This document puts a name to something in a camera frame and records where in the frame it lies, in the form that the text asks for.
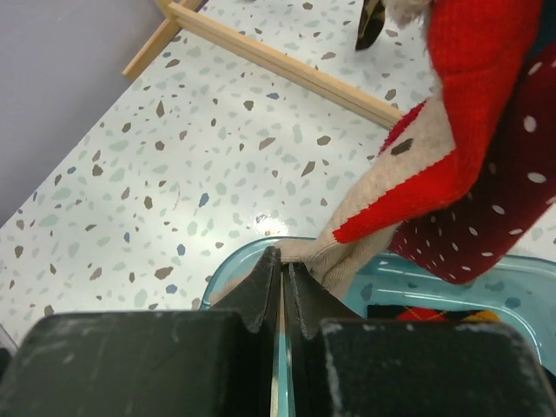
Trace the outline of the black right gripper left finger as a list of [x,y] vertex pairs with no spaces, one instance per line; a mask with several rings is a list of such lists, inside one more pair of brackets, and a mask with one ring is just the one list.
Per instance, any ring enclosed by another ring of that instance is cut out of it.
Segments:
[[281,262],[264,250],[214,306],[57,314],[1,381],[4,416],[269,416]]

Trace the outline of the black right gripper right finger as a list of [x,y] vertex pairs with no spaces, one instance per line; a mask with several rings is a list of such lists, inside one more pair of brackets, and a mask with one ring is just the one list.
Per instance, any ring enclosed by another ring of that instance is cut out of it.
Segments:
[[288,268],[293,416],[552,416],[526,340],[498,321],[365,319]]

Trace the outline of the red black argyle sock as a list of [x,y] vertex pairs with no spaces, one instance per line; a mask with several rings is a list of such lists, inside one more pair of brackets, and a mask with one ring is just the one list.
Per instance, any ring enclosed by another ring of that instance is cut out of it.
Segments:
[[395,321],[487,321],[500,322],[489,310],[445,310],[402,305],[369,305],[367,318]]

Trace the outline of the red beige knit sock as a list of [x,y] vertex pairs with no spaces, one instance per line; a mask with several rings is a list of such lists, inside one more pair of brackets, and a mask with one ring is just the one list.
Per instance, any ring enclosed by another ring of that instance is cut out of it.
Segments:
[[387,1],[385,8],[400,27],[424,19],[433,94],[395,124],[373,167],[316,239],[273,246],[280,264],[304,264],[337,297],[402,226],[471,188],[533,44],[542,4]]

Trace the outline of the brown yellow argyle sock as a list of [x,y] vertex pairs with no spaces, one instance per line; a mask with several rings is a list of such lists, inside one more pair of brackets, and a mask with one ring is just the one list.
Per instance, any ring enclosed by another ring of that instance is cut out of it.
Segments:
[[357,30],[355,50],[370,48],[385,24],[386,11],[381,0],[364,0]]

